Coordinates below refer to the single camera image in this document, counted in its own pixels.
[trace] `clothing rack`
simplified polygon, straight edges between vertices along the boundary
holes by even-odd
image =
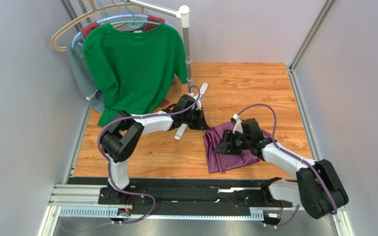
[[[183,28],[183,44],[185,47],[185,55],[186,55],[186,69],[188,71],[188,88],[189,88],[189,94],[193,94],[193,91],[190,89],[190,87],[193,85],[193,76],[192,76],[192,60],[190,58],[190,42],[189,42],[189,7],[186,5],[183,5],[179,8],[179,10],[173,10],[162,6],[157,6],[148,2],[138,1],[138,0],[129,0],[129,3],[132,3],[137,6],[141,6],[146,9],[150,9],[159,13],[163,13],[169,16],[176,17],[177,19],[181,20],[182,22],[182,28]]]
[[[82,4],[80,5],[81,9],[83,10],[83,15],[80,17],[77,17],[76,19],[72,20],[69,24],[64,26],[62,29],[60,29],[58,32],[54,34],[51,38],[51,44],[54,47],[54,49],[58,51],[65,51],[65,47],[60,47],[56,44],[57,39],[65,33],[68,29],[74,27],[76,24],[79,24],[82,20],[88,19],[89,17],[98,14],[100,12],[103,12],[105,10],[110,10],[114,8],[118,8],[119,6],[117,4],[105,6],[105,7],[100,7],[97,8],[94,0],[78,0],[79,2],[81,1],[86,1],[90,4],[91,6],[91,11],[87,12],[85,6]],[[208,83],[203,83],[201,88],[200,88],[200,94],[194,95],[193,90],[190,88],[193,85],[193,75],[192,75],[192,60],[190,58],[190,41],[189,41],[189,7],[186,5],[183,5],[179,8],[179,10],[173,10],[169,9],[166,7],[158,6],[155,4],[151,4],[148,2],[143,2],[139,0],[129,0],[128,1],[129,5],[134,5],[134,6],[139,6],[141,7],[141,12],[143,12],[144,8],[150,9],[168,16],[176,17],[177,19],[181,20],[182,23],[182,28],[183,28],[183,43],[184,43],[184,49],[185,49],[185,55],[186,55],[186,70],[187,70],[187,82],[188,82],[188,90],[189,90],[189,95],[194,97],[195,99],[199,96],[198,102],[197,102],[197,107],[198,109],[201,109],[201,103],[205,98],[205,92],[208,88]],[[176,135],[174,136],[175,139],[179,140],[181,139],[183,133],[187,129],[186,124],[182,124],[179,129],[176,132]]]
[[[156,12],[159,12],[159,13],[162,13],[162,14],[166,14],[166,15],[169,15],[169,16],[172,16],[172,17],[176,17],[177,19],[179,19],[181,22],[182,22],[182,28],[183,28],[183,44],[184,44],[184,47],[185,47],[185,55],[186,55],[186,70],[188,72],[188,78],[187,78],[187,81],[188,81],[188,89],[189,89],[189,95],[192,96],[192,97],[197,97],[199,96],[199,100],[198,100],[198,108],[201,109],[201,103],[202,101],[204,100],[205,96],[205,92],[208,88],[208,83],[203,83],[201,88],[200,88],[200,94],[198,95],[194,95],[193,94],[193,90],[190,88],[192,85],[193,85],[193,75],[192,75],[192,59],[190,58],[190,41],[189,41],[189,7],[186,6],[186,5],[183,5],[181,7],[179,7],[179,10],[173,10],[173,9],[169,9],[169,8],[166,8],[166,7],[162,7],[162,6],[158,6],[158,5],[155,5],[155,4],[151,4],[151,3],[148,3],[148,2],[143,2],[143,1],[139,1],[139,0],[129,0],[128,3],[132,3],[134,5],[137,5],[137,6],[141,6],[143,8],[146,8],[146,9],[150,9],[150,10],[153,10],[153,11],[156,11]],[[180,140],[182,138],[182,135],[183,133],[186,131],[186,129],[188,128],[188,125],[186,124],[182,124],[179,129],[177,130],[174,138],[177,139],[177,140]]]

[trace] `electrical wire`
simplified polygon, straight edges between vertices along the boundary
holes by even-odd
[[[284,202],[281,200],[281,210],[279,212],[277,212],[277,214],[281,214],[280,215],[281,219],[282,219],[283,213],[284,213]]]
[[[277,144],[277,142],[275,141],[275,132],[276,132],[276,127],[277,127],[277,117],[276,117],[275,110],[274,110],[271,106],[269,106],[269,105],[267,105],[267,104],[257,103],[257,104],[253,104],[253,105],[250,105],[250,106],[248,106],[248,107],[242,109],[239,113],[237,113],[237,115],[240,116],[241,113],[243,113],[243,112],[246,111],[247,109],[250,109],[250,108],[252,108],[252,107],[256,107],[256,106],[267,107],[267,108],[269,108],[269,109],[272,111],[272,114],[274,115],[274,128],[273,128],[273,130],[272,130],[272,142],[273,142],[273,144],[278,148],[278,150],[281,150],[282,152],[284,152],[284,153],[290,155],[291,157],[293,157],[294,159],[299,160],[301,163],[304,163],[305,165],[307,165],[307,167],[310,168],[310,170],[313,172],[314,176],[317,178],[318,182],[320,183],[321,187],[323,188],[324,192],[327,194],[327,197],[329,198],[330,204],[332,205],[332,208],[333,208],[333,212],[331,212],[330,214],[332,214],[332,215],[336,215],[336,214],[338,213],[338,207],[336,206],[335,200],[333,199],[332,195],[330,194],[329,189],[327,189],[326,184],[323,182],[323,180],[321,179],[320,175],[319,175],[319,174],[317,173],[317,171],[315,170],[314,166],[312,166],[312,165],[311,165],[310,163],[308,163],[308,162],[303,162],[303,161],[302,161],[303,159],[302,159],[301,157],[297,156],[295,153],[292,153],[292,152],[290,152],[290,151],[288,151],[288,150],[282,148],[282,147],[279,146],[279,145]],[[288,223],[290,223],[290,222],[293,220],[293,218],[294,218],[296,215],[297,215],[297,214],[295,213],[295,214],[291,217],[291,219],[290,219],[288,222],[286,222],[285,224],[280,225],[280,226],[278,226],[278,227],[281,227],[281,226],[285,226],[285,225],[287,225]]]
[[[294,218],[297,216],[298,214],[298,210],[300,209],[300,205],[297,205],[297,208],[295,209],[294,211],[294,214],[292,215],[292,217],[285,223],[281,224],[281,225],[270,225],[270,224],[265,224],[263,223],[263,226],[264,227],[269,227],[269,228],[272,228],[272,229],[277,229],[277,228],[283,228],[283,227],[286,227],[288,226],[293,220]]]
[[[138,222],[138,221],[143,220],[146,216],[148,216],[149,214],[151,214],[151,212],[154,210],[154,207],[156,206],[156,199],[155,199],[152,195],[150,195],[150,194],[147,194],[147,193],[133,193],[133,192],[128,192],[128,191],[125,191],[125,190],[120,189],[120,188],[116,185],[116,183],[113,181],[112,173],[111,173],[111,170],[110,170],[110,165],[111,165],[111,161],[110,161],[110,160],[111,160],[111,158],[110,158],[109,156],[107,156],[106,153],[104,153],[103,149],[101,148],[101,143],[100,143],[100,141],[101,141],[101,137],[103,136],[103,134],[107,131],[107,129],[108,129],[111,125],[116,124],[116,123],[118,123],[118,122],[120,122],[120,121],[123,121],[123,120],[126,120],[126,119],[144,119],[144,118],[158,117],[158,116],[160,116],[160,117],[165,117],[165,116],[175,116],[175,115],[178,115],[178,114],[181,114],[181,113],[185,113],[185,112],[191,110],[191,109],[197,104],[197,102],[199,101],[199,99],[200,99],[200,97],[201,97],[201,90],[200,90],[200,88],[199,88],[198,86],[196,86],[196,85],[192,85],[192,86],[190,86],[189,89],[192,89],[192,88],[195,88],[196,90],[198,90],[198,96],[196,97],[194,103],[192,103],[189,107],[187,107],[187,108],[185,108],[185,109],[183,109],[183,110],[181,110],[181,111],[173,112],[173,113],[163,113],[163,114],[158,114],[158,113],[157,113],[157,114],[148,114],[148,115],[141,115],[141,116],[122,117],[122,118],[115,119],[115,120],[109,122],[107,125],[105,125],[105,126],[102,128],[101,132],[99,133],[99,136],[98,136],[98,138],[97,138],[97,148],[98,148],[98,150],[100,151],[100,153],[102,154],[102,156],[103,156],[104,158],[106,158],[106,160],[107,160],[107,163],[108,163],[108,164],[107,164],[108,175],[109,175],[109,180],[110,180],[110,183],[112,184],[112,187],[113,187],[116,191],[121,192],[121,193],[124,193],[124,194],[127,194],[127,195],[145,196],[145,197],[149,197],[149,198],[151,198],[151,199],[153,200],[153,204],[152,204],[150,210],[149,210],[147,213],[145,213],[143,216],[141,216],[141,217],[139,217],[139,218],[137,218],[137,219],[135,219],[135,220],[121,222],[120,224],[131,224],[131,223],[135,223],[135,222]],[[76,234],[77,234],[77,233],[84,233],[84,232],[92,231],[92,230],[95,230],[95,229],[100,228],[100,227],[102,227],[102,226],[109,225],[109,224],[112,224],[112,222],[104,223],[104,224],[101,224],[101,225],[95,226],[95,227],[93,227],[93,228],[90,228],[90,229],[87,229],[87,230],[80,230],[80,231],[67,230],[67,229],[65,229],[64,227],[62,227],[61,224],[59,224],[59,227],[60,227],[63,231],[65,231],[65,232],[67,232],[67,233],[72,233],[72,234],[76,233]]]

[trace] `gray wall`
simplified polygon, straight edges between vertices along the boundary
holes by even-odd
[[[78,15],[82,12],[70,0]],[[164,7],[190,7],[193,61],[290,63],[325,0],[143,0]],[[111,0],[100,0],[111,5]],[[181,31],[176,18],[161,16]]]
[[[68,21],[57,0],[0,0],[0,235],[37,234],[71,157],[87,103],[49,42]]]
[[[337,1],[296,75],[355,235],[378,235],[378,1]]]

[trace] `gray shirt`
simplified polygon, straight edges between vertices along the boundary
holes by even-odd
[[[103,113],[103,92],[97,90],[95,80],[91,76],[89,69],[87,68],[86,60],[84,59],[83,48],[78,44],[83,44],[83,37],[77,38],[74,43],[74,47],[71,47],[69,43],[66,47],[68,52],[69,61],[73,71],[73,76],[77,81],[78,88],[84,97],[89,97],[94,94],[90,100],[90,107],[95,109],[99,113]]]

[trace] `wooden floor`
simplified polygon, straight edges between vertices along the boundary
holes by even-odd
[[[282,63],[195,63],[195,84],[209,84],[202,103],[210,127],[226,122],[254,103],[272,106],[278,117],[276,139],[286,148],[311,158],[304,128],[285,65]],[[187,85],[172,85],[167,99],[176,103],[187,93]],[[106,160],[96,147],[101,127],[100,114],[92,111],[75,166],[74,176],[107,176]],[[255,107],[241,118],[256,118],[262,129],[271,132],[273,116],[267,108]],[[157,132],[141,137],[129,158],[130,177],[184,178],[292,178],[279,167],[259,162],[225,173],[208,173],[204,131],[187,130],[180,141],[175,131]]]

